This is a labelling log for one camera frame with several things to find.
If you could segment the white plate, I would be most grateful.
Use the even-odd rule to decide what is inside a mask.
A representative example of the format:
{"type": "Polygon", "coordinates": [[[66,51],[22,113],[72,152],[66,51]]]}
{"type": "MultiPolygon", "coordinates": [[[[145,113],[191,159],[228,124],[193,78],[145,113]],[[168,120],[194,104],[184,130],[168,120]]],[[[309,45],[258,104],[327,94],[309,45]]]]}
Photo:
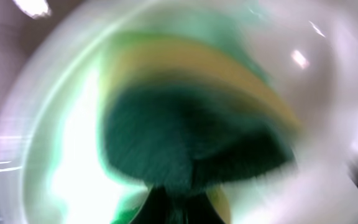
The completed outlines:
{"type": "Polygon", "coordinates": [[[293,112],[293,160],[222,184],[229,223],[358,223],[358,1],[88,1],[43,42],[0,113],[4,223],[130,223],[147,185],[106,162],[109,45],[121,32],[213,45],[293,112]]]}

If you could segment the yellow green sponge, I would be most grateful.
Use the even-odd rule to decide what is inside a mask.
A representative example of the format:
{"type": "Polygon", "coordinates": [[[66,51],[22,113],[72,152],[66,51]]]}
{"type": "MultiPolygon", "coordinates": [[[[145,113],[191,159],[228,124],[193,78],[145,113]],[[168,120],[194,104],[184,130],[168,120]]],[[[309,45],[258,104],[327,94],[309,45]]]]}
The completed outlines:
{"type": "Polygon", "coordinates": [[[118,173],[143,181],[148,194],[161,187],[173,197],[206,192],[229,223],[222,184],[293,160],[290,139],[299,128],[293,112],[213,45],[175,34],[118,33],[103,84],[104,158],[118,173]]]}

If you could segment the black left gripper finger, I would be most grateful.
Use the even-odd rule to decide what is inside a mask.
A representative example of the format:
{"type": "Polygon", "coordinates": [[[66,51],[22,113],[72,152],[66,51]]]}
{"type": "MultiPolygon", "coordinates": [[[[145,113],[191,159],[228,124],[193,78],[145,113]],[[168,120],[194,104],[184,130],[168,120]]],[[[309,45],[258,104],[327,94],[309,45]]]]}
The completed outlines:
{"type": "Polygon", "coordinates": [[[206,192],[173,197],[152,188],[130,224],[225,224],[206,192]]]}

